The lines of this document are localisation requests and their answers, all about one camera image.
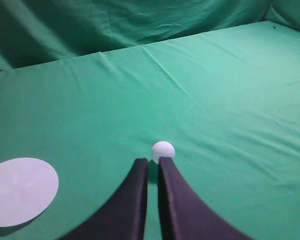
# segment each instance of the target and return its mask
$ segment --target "white paper disc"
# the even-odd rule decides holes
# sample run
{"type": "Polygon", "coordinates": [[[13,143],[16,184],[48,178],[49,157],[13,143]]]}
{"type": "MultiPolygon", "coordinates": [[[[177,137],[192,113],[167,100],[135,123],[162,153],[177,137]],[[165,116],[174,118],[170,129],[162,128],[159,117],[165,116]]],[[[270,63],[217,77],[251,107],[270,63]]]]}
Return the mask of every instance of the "white paper disc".
{"type": "Polygon", "coordinates": [[[58,187],[58,175],[45,161],[22,157],[0,163],[0,227],[38,216],[53,201],[58,187]]]}

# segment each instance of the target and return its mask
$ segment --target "golf ball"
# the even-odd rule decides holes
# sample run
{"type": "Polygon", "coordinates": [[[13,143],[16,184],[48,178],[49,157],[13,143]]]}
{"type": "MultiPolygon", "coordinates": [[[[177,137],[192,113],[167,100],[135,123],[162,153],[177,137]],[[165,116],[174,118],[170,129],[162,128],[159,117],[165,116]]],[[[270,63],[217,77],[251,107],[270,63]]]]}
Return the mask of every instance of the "golf ball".
{"type": "Polygon", "coordinates": [[[158,164],[160,157],[174,158],[176,155],[174,146],[167,141],[159,141],[152,147],[152,159],[158,164]]]}

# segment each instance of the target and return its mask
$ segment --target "green cloth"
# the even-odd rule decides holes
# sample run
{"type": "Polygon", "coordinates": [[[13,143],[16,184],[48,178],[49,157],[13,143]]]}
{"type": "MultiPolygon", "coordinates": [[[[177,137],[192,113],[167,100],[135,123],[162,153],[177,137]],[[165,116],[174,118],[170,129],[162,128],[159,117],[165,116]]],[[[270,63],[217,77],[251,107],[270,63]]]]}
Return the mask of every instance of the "green cloth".
{"type": "Polygon", "coordinates": [[[300,30],[300,0],[274,0],[265,18],[300,30]]]}
{"type": "Polygon", "coordinates": [[[260,21],[271,0],[0,0],[0,70],[260,21]]]}
{"type": "MultiPolygon", "coordinates": [[[[39,158],[60,183],[42,215],[0,239],[71,231],[158,141],[229,223],[300,240],[300,32],[266,21],[0,72],[0,163],[39,158]]],[[[154,177],[146,240],[161,239],[154,177]]]]}

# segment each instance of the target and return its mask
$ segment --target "green fabric backdrop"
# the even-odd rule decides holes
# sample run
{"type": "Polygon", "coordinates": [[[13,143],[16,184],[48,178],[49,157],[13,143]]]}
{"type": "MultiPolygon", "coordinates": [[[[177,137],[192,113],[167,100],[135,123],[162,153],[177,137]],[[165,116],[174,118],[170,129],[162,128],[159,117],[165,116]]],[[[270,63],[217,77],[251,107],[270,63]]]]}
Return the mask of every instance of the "green fabric backdrop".
{"type": "Polygon", "coordinates": [[[0,0],[0,70],[260,21],[271,0],[0,0]]]}
{"type": "Polygon", "coordinates": [[[300,30],[300,0],[274,0],[266,19],[300,30]]]}

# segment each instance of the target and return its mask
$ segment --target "white circle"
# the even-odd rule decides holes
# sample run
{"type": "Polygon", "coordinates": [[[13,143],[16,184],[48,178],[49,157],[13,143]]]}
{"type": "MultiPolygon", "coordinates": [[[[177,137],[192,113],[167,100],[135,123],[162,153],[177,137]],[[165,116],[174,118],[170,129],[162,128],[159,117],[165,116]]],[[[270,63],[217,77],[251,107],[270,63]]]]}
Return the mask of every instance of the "white circle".
{"type": "Polygon", "coordinates": [[[158,164],[160,157],[174,158],[176,155],[174,146],[167,141],[159,141],[152,147],[152,159],[158,164]]]}
{"type": "Polygon", "coordinates": [[[23,224],[55,198],[59,179],[45,161],[21,157],[0,163],[0,227],[23,224]]]}

